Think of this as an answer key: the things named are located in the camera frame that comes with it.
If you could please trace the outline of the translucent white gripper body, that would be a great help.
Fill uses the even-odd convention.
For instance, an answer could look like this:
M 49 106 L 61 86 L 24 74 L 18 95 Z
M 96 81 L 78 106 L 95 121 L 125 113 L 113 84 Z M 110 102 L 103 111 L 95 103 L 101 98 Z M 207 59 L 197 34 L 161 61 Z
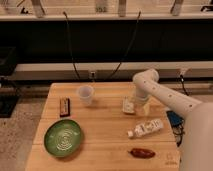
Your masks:
M 148 116 L 150 113 L 149 98 L 148 97 L 141 98 L 141 97 L 135 96 L 133 100 L 135 105 L 134 109 L 136 113 L 138 115 Z

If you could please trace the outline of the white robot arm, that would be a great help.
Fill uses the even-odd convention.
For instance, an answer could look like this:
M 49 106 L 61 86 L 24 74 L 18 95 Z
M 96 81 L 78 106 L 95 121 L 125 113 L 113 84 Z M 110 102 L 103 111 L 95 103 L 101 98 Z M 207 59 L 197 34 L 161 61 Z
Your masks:
M 213 171 L 213 102 L 203 102 L 158 83 L 155 69 L 136 73 L 136 95 L 152 95 L 185 120 L 179 171 Z

